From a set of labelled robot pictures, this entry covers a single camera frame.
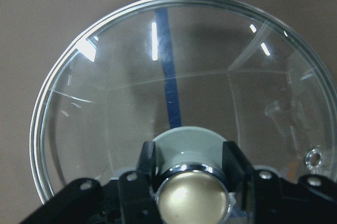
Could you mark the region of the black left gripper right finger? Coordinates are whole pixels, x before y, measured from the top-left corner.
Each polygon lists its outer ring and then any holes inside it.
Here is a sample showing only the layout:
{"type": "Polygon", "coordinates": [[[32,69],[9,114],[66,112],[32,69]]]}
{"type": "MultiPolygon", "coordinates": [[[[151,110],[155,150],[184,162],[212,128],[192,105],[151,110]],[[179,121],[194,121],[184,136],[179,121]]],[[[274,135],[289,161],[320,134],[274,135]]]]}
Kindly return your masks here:
{"type": "Polygon", "coordinates": [[[240,212],[248,223],[282,223],[282,182],[268,169],[255,169],[233,141],[222,147],[226,185],[235,193],[240,212]]]}

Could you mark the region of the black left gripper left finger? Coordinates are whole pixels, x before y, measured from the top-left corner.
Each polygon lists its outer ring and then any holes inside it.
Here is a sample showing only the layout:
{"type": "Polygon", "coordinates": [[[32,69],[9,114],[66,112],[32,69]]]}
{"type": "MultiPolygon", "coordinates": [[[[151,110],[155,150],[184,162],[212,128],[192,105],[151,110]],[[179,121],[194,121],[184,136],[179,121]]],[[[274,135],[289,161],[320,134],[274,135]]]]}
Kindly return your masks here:
{"type": "Polygon", "coordinates": [[[152,141],[142,145],[136,169],[123,173],[118,180],[122,223],[162,223],[152,195],[156,178],[156,147],[152,141]]]}

